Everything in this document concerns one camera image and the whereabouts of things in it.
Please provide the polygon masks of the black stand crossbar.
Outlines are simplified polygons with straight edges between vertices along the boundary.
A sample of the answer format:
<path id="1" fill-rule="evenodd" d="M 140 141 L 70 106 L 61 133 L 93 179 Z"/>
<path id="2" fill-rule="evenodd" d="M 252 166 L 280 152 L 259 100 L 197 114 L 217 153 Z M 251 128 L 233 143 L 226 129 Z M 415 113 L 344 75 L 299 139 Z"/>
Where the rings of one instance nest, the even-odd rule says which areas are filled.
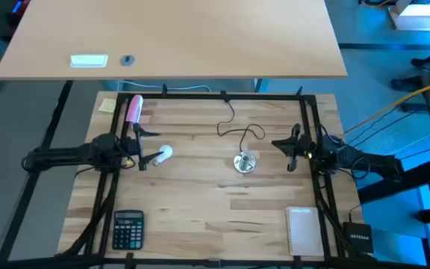
<path id="1" fill-rule="evenodd" d="M 125 269 L 136 269 L 139 265 L 189 265 L 206 268 L 228 266 L 252 266 L 257 269 L 289 267 L 291 269 L 430 269 L 426 265 L 410 265 L 395 262 L 380 262 L 375 259 L 347 259 L 328 257 L 324 261 L 303 261 L 295 256 L 288 261 L 245 261 L 215 259 L 136 259 L 129 254 L 125 258 L 90 256 L 55 256 L 49 258 L 23 259 L 0 262 L 0 269 L 81 269 L 102 265 L 122 265 Z"/>

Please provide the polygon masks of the black aluminium table frame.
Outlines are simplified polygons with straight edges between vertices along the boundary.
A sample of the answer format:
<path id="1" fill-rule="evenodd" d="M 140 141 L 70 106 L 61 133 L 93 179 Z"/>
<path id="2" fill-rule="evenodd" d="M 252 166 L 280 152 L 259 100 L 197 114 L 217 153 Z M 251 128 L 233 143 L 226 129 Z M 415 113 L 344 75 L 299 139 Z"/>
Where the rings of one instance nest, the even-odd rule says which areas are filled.
<path id="1" fill-rule="evenodd" d="M 143 151 L 162 145 L 171 158 L 146 170 L 123 170 L 114 211 L 139 209 L 145 217 L 138 259 L 288 261 L 286 208 L 315 204 L 309 163 L 295 171 L 272 144 L 294 125 L 311 122 L 309 104 L 293 95 L 243 94 L 229 102 L 215 93 L 191 99 L 147 97 L 140 118 L 148 132 Z M 240 152 L 256 157 L 251 173 L 238 173 Z"/>

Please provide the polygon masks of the black Netgear network switch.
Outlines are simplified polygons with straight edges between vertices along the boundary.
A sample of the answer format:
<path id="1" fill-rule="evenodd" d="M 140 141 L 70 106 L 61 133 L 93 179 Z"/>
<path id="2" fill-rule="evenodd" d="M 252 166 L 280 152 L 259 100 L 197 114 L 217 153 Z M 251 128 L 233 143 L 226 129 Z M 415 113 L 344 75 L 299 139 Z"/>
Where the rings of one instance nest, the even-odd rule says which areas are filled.
<path id="1" fill-rule="evenodd" d="M 343 229 L 353 247 L 362 253 L 373 254 L 373 237 L 370 225 L 344 222 Z"/>

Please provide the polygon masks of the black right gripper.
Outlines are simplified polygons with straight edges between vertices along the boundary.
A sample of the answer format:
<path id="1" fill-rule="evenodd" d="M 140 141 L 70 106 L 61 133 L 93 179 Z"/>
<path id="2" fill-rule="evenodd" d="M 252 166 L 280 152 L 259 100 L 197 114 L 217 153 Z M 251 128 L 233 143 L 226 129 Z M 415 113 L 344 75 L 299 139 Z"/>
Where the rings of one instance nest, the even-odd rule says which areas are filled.
<path id="1" fill-rule="evenodd" d="M 286 156 L 290 156 L 288 171 L 293 172 L 297 168 L 297 156 L 306 158 L 311 148 L 311 138 L 301 134 L 301 125 L 296 124 L 292 128 L 291 137 L 283 140 L 272 140 L 273 146 L 277 146 Z"/>

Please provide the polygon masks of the black calculator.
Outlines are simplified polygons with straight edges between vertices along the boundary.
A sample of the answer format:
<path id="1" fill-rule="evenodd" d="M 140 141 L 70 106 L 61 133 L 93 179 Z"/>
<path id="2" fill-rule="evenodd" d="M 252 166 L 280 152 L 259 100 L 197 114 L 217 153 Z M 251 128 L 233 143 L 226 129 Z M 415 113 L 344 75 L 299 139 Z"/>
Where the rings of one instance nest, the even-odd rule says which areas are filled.
<path id="1" fill-rule="evenodd" d="M 120 210 L 114 212 L 114 250 L 141 250 L 144 245 L 144 213 L 140 210 Z"/>

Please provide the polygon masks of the white spiral notebook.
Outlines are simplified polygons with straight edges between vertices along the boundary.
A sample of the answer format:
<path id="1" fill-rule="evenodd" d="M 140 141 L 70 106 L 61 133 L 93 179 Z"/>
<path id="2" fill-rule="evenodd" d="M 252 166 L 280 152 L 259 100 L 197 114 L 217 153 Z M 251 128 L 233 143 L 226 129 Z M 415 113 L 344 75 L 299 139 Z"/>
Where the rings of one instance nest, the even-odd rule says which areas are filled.
<path id="1" fill-rule="evenodd" d="M 286 220 L 287 239 L 292 256 L 324 256 L 316 207 L 288 207 Z"/>

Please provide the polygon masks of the white box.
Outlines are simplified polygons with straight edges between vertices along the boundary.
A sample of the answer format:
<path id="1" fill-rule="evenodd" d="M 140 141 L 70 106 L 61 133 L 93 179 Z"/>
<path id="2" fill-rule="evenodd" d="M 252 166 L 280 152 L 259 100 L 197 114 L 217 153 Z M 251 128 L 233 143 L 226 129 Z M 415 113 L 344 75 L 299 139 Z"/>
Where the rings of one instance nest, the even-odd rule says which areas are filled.
<path id="1" fill-rule="evenodd" d="M 388 13 L 398 31 L 430 31 L 430 0 L 397 0 Z"/>

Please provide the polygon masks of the light wooden desk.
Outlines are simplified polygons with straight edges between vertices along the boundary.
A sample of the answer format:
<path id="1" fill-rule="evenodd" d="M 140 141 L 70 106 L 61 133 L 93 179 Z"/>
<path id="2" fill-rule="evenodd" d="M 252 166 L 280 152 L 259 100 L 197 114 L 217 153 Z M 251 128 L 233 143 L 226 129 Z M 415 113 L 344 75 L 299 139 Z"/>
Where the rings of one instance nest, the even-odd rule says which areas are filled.
<path id="1" fill-rule="evenodd" d="M 70 67 L 91 54 L 106 67 Z M 1 80 L 346 75 L 324 0 L 31 0 L 0 61 Z"/>

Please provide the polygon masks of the pink stapler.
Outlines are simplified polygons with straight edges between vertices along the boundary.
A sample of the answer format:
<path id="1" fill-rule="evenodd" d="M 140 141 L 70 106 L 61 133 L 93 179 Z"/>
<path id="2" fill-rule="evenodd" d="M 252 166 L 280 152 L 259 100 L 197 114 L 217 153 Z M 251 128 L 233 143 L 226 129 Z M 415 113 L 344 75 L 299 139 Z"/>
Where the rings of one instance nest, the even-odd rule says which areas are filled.
<path id="1" fill-rule="evenodd" d="M 140 122 L 140 115 L 143 109 L 143 97 L 139 94 L 131 99 L 125 121 L 131 124 Z"/>

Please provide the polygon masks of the black stand beam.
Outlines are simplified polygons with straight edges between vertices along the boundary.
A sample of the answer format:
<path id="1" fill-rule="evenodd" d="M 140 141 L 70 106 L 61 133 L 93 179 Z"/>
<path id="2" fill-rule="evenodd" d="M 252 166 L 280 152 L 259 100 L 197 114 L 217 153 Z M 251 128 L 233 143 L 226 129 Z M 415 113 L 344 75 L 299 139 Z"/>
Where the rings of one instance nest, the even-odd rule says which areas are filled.
<path id="1" fill-rule="evenodd" d="M 73 80 L 65 82 L 57 100 L 57 104 L 53 110 L 52 118 L 40 143 L 40 149 L 50 148 L 55 131 L 60 122 L 63 109 L 69 97 L 70 90 L 72 89 L 72 85 Z M 6 234 L 4 235 L 4 239 L 0 246 L 0 262 L 6 262 L 10 257 L 13 245 L 21 228 L 22 222 L 29 207 L 39 177 L 40 172 L 30 172 L 27 175 L 24 188 L 22 189 L 22 193 L 17 203 L 17 207 L 15 208 L 15 211 L 9 223 L 9 227 L 7 228 Z"/>
<path id="2" fill-rule="evenodd" d="M 430 181 L 430 161 L 400 173 L 378 173 L 382 180 L 358 190 L 361 205 L 417 188 Z"/>

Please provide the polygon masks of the white lightbulb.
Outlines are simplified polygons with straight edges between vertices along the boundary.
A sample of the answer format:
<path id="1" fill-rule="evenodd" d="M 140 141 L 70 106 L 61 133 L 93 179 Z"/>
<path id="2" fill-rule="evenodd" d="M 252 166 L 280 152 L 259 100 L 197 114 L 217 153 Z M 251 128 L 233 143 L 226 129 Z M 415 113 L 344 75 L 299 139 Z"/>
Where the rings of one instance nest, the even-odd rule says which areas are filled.
<path id="1" fill-rule="evenodd" d="M 160 155 L 153 159 L 153 165 L 158 166 L 172 157 L 173 149 L 170 145 L 164 144 L 159 149 Z"/>

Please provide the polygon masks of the chrome lamp socket base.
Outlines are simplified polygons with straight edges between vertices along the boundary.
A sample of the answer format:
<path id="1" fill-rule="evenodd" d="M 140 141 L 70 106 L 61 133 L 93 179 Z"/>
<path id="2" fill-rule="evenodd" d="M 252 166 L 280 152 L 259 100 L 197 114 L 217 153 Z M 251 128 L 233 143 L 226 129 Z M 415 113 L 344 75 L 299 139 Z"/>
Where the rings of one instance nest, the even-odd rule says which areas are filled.
<path id="1" fill-rule="evenodd" d="M 251 173 L 256 168 L 256 157 L 250 152 L 240 152 L 234 157 L 233 165 L 238 173 Z"/>

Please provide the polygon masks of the yellow sticky note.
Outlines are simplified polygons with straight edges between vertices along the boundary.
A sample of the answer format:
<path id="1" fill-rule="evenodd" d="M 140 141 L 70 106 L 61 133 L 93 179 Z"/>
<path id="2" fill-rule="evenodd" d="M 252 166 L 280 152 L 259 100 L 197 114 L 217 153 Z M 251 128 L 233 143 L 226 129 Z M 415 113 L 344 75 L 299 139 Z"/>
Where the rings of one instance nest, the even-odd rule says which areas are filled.
<path id="1" fill-rule="evenodd" d="M 116 100 L 115 99 L 106 99 L 102 100 L 102 103 L 99 106 L 99 111 L 112 114 L 116 108 Z"/>

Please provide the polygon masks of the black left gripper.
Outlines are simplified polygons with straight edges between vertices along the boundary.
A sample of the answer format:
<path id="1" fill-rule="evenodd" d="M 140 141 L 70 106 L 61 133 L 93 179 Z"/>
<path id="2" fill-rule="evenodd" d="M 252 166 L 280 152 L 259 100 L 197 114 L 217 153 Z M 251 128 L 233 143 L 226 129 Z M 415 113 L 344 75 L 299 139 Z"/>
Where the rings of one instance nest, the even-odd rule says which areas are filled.
<path id="1" fill-rule="evenodd" d="M 122 139 L 122 151 L 125 154 L 125 162 L 127 160 L 133 161 L 134 164 L 131 166 L 125 166 L 123 164 L 123 169 L 130 169 L 134 166 L 138 166 L 140 171 L 146 170 L 146 164 L 149 163 L 152 159 L 162 155 L 163 152 L 152 153 L 151 155 L 143 155 L 143 145 L 141 141 L 141 137 L 156 137 L 159 136 L 160 133 L 148 132 L 141 128 L 140 124 L 132 125 L 135 138 L 125 137 Z"/>

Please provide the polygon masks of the person's foot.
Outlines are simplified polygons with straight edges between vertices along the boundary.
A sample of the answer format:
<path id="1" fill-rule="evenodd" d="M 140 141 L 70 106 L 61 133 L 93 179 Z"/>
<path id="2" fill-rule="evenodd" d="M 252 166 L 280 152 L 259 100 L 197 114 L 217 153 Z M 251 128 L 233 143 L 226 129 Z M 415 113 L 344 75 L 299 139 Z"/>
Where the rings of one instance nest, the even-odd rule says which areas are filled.
<path id="1" fill-rule="evenodd" d="M 423 87 L 422 79 L 419 75 L 409 78 L 394 78 L 390 80 L 390 86 L 393 90 L 401 92 L 414 92 Z"/>

